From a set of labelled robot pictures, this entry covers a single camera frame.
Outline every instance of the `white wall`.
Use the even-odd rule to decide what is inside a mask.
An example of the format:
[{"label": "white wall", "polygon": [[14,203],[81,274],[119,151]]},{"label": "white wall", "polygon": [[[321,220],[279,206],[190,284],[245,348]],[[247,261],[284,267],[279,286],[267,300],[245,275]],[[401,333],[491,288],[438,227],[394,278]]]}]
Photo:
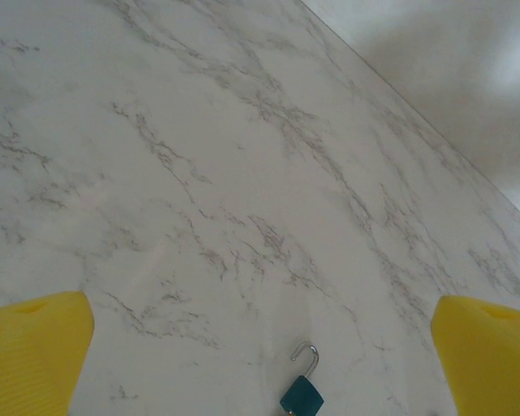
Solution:
[{"label": "white wall", "polygon": [[520,209],[520,0],[304,0]]}]

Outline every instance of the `teal padlock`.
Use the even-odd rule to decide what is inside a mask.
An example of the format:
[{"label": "teal padlock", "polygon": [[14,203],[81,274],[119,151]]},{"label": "teal padlock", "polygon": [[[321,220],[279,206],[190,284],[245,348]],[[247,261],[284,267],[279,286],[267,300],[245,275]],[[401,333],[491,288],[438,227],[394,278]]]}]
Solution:
[{"label": "teal padlock", "polygon": [[309,376],[314,372],[320,360],[317,348],[312,342],[302,342],[291,355],[291,360],[295,361],[296,357],[305,348],[309,348],[312,351],[314,359],[307,368],[306,373],[298,376],[289,390],[287,390],[287,393],[279,401],[285,412],[293,416],[315,416],[323,405],[321,395],[309,381]]}]

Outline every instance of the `marble surface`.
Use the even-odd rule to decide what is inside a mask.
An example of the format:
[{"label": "marble surface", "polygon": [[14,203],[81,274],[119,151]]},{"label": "marble surface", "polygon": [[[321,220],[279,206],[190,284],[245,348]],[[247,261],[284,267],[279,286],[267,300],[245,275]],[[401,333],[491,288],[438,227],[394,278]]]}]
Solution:
[{"label": "marble surface", "polygon": [[520,0],[304,0],[520,210]]},{"label": "marble surface", "polygon": [[303,339],[320,415],[453,415],[433,308],[520,308],[520,214],[301,3],[0,1],[0,305],[68,289],[73,416],[280,414]]}]

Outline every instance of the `yellow foam block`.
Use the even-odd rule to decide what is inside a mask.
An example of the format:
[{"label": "yellow foam block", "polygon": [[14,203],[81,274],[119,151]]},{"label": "yellow foam block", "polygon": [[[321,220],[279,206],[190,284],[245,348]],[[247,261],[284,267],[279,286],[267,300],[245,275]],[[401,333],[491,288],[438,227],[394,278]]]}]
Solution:
[{"label": "yellow foam block", "polygon": [[65,416],[93,330],[81,292],[0,308],[0,416]]},{"label": "yellow foam block", "polygon": [[432,335],[459,416],[520,416],[520,311],[441,298]]}]

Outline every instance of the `padlock body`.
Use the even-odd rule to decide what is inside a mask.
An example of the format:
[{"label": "padlock body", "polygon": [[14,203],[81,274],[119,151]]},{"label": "padlock body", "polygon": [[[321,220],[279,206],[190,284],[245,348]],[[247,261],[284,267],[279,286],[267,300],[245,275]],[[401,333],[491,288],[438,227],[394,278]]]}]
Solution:
[{"label": "padlock body", "polygon": [[312,383],[300,375],[279,401],[285,412],[295,416],[315,416],[323,405],[323,399]]}]

